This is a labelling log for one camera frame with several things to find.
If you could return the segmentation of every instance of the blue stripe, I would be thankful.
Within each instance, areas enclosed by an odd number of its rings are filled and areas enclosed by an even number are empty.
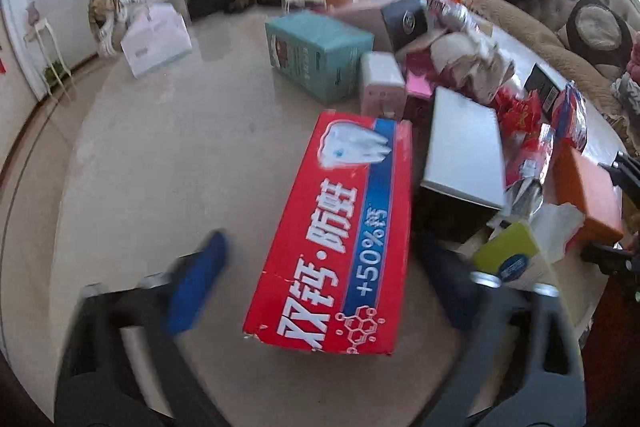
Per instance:
[[[344,306],[342,311],[345,315],[350,316],[356,312],[356,309],[360,306],[375,307],[378,301],[378,293],[380,291],[380,282],[382,280],[382,270],[385,259],[385,247],[386,247],[386,232],[388,231],[388,225],[385,227],[370,227],[365,221],[367,220],[367,209],[372,208],[374,210],[382,210],[386,213],[387,221],[390,215],[390,198],[391,198],[391,176],[394,165],[394,135],[396,132],[396,122],[393,120],[376,120],[373,130],[388,139],[387,145],[391,147],[392,151],[386,156],[380,163],[375,163],[369,166],[369,178],[367,179],[367,192],[365,194],[365,200],[362,206],[362,213],[360,214],[360,222],[358,224],[358,241],[354,248],[353,264],[351,265],[351,274],[349,277],[349,286],[347,288],[347,295],[344,300]],[[365,245],[372,242],[370,237],[374,235],[376,230],[384,230],[384,237],[380,237],[382,246],[373,244],[370,247]],[[380,254],[380,258],[374,253],[365,253],[364,261],[362,252],[366,250],[373,250]],[[378,276],[373,279],[373,270],[366,271],[367,268],[372,267],[376,270]]]

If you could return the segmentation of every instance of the vase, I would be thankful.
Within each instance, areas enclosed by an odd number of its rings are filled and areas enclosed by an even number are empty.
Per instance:
[[[28,14],[28,17],[29,17],[28,18],[29,26],[35,26],[36,22],[38,22],[40,20],[40,12],[36,8],[35,1],[30,3],[27,6],[27,14]]]

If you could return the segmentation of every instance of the tile floor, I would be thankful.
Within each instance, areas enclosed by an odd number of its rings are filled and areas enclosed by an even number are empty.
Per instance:
[[[49,278],[58,209],[82,120],[113,63],[93,60],[35,115],[0,193],[2,347],[18,379],[48,415],[57,355],[49,334]]]

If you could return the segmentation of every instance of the red packaging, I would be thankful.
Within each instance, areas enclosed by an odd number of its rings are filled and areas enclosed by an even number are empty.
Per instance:
[[[275,346],[391,353],[410,226],[411,124],[324,111],[242,328]]]
[[[502,137],[510,137],[517,131],[531,133],[540,128],[542,106],[537,91],[531,91],[527,98],[519,100],[508,86],[502,86],[495,95],[494,104]]]
[[[548,123],[543,123],[537,132],[527,134],[518,155],[514,161],[507,164],[506,187],[511,187],[523,178],[539,179],[543,185],[553,151],[554,130]]]
[[[578,151],[587,145],[587,106],[573,84],[567,84],[554,103],[551,127],[556,137]]]

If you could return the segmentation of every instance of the tissue box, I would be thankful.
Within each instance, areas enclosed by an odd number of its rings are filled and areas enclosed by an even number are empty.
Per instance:
[[[367,52],[360,61],[360,114],[402,120],[404,78],[391,53]]]
[[[410,223],[411,124],[324,111],[243,331],[275,346],[391,353]]]
[[[504,206],[504,161],[495,111],[438,86],[416,223],[464,243]]]
[[[191,51],[184,19],[170,4],[141,9],[122,39],[122,51],[139,78]]]
[[[271,66],[324,103],[353,93],[360,55],[371,51],[373,35],[308,11],[265,27]]]

